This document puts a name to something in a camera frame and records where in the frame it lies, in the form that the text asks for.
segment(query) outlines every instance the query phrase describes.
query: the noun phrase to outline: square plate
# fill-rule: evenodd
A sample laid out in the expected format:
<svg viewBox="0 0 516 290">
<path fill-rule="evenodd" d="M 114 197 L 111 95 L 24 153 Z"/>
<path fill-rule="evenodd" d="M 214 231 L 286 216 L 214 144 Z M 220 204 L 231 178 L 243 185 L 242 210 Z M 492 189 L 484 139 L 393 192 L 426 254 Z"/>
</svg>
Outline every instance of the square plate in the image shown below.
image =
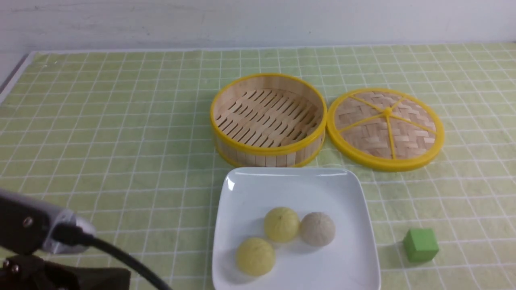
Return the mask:
<svg viewBox="0 0 516 290">
<path fill-rule="evenodd" d="M 273 244 L 276 264 L 252 278 L 235 263 L 236 249 L 248 237 L 266 238 L 263 219 L 277 206 L 328 214 L 335 239 L 322 248 L 299 237 Z M 220 195 L 212 263 L 217 290 L 325 289 L 378 290 L 380 266 L 362 187 L 348 170 L 336 168 L 259 168 L 232 170 Z"/>
</svg>

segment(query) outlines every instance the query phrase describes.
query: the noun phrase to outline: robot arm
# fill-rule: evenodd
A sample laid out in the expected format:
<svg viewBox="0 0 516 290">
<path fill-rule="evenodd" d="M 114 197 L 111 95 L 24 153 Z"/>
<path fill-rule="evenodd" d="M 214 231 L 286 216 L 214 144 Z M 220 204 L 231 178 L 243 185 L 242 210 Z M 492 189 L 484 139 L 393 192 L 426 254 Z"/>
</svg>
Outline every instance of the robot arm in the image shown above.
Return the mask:
<svg viewBox="0 0 516 290">
<path fill-rule="evenodd" d="M 81 253 L 89 246 L 104 251 L 141 274 L 159 290 L 172 290 L 144 264 L 95 237 L 95 227 L 73 211 L 0 189 L 0 247 L 19 255 L 36 250 Z"/>
<path fill-rule="evenodd" d="M 95 227 L 67 208 L 0 189 L 0 247 L 22 255 L 36 250 L 51 254 L 86 251 L 82 245 L 68 246 L 52 238 L 55 227 L 63 223 L 95 236 Z"/>
</svg>

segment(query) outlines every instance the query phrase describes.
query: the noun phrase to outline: bamboo steamer lid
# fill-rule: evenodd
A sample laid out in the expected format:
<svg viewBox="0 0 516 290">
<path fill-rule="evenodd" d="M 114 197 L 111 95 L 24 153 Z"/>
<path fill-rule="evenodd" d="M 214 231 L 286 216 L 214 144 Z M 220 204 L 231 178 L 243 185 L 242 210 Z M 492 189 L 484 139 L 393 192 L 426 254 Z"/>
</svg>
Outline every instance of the bamboo steamer lid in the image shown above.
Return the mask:
<svg viewBox="0 0 516 290">
<path fill-rule="evenodd" d="M 335 100 L 328 135 L 350 159 L 382 171 L 422 167 L 444 144 L 444 127 L 430 107 L 383 88 L 359 89 Z"/>
</svg>

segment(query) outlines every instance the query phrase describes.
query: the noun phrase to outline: green cube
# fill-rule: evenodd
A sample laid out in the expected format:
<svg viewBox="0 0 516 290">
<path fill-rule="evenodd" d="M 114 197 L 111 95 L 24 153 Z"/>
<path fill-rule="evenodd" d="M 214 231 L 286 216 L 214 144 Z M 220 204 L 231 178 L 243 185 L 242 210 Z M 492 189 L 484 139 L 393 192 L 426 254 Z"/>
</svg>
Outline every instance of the green cube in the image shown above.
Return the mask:
<svg viewBox="0 0 516 290">
<path fill-rule="evenodd" d="M 403 247 L 411 263 L 431 261 L 439 252 L 436 235 L 432 229 L 409 229 Z"/>
</svg>

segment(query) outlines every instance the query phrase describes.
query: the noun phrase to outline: woven bamboo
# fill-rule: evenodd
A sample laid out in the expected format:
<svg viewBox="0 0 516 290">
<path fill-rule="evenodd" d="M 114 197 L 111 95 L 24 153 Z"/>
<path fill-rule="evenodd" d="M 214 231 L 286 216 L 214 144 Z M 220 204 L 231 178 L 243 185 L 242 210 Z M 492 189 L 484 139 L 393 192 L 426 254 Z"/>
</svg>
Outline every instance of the woven bamboo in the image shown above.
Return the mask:
<svg viewBox="0 0 516 290">
<path fill-rule="evenodd" d="M 346 142 L 376 157 L 415 158 L 430 150 L 436 141 L 436 124 L 430 114 L 416 102 L 390 92 L 367 91 L 346 98 L 334 118 Z"/>
<path fill-rule="evenodd" d="M 236 166 L 303 165 L 325 136 L 322 97 L 285 75 L 259 74 L 229 84 L 214 99 L 211 116 L 217 149 Z"/>
</svg>

